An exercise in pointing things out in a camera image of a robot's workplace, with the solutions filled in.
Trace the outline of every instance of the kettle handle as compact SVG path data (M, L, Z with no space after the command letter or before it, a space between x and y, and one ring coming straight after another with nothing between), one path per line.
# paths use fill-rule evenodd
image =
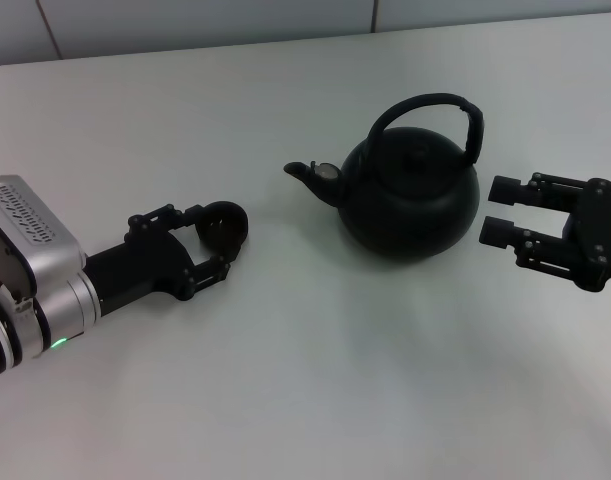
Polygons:
M372 162L370 161L370 157L372 156L374 147L385 131L385 128L387 128L390 123L407 112L432 105L454 105L467 113L469 117L469 130L467 131L467 143L465 144L463 160L464 166L466 167L475 164L481 153L481 147L483 146L483 131L485 130L483 112L481 112L476 105L469 103L458 95L453 95L451 93L430 93L403 100L387 110L378 120L376 120L376 123L374 123L369 131L369 135L367 135L367 140L365 140L363 144L363 151L360 159L361 171L365 172L366 170L371 170Z

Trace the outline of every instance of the white table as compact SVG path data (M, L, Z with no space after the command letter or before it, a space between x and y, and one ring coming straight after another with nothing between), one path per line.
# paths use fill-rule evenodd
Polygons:
M282 166L340 165L440 91L485 114L483 198L457 246L397 267ZM400 123L462 144L467 122ZM88 253L168 202L250 218L226 282L0 377L0 480L611 479L611 281L478 244L485 215L560 234L563 214L486 201L535 171L611 179L611 14L0 67L0 174Z

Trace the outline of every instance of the kettle spout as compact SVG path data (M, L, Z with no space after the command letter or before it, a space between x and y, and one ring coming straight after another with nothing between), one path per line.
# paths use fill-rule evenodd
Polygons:
M332 207L342 207L345 203L345 180L338 167L330 163L311 166L293 162L283 167L285 173L300 180L320 200Z

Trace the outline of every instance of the black kettle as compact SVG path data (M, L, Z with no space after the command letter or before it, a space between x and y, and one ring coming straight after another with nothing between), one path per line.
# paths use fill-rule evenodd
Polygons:
M385 128L430 105L454 105L469 116L465 151L422 128ZM337 207L347 229L366 247L395 257L426 257L454 245L478 210L474 164L483 142L483 114L447 93L404 100L376 120L342 169L322 163L285 165L285 172Z

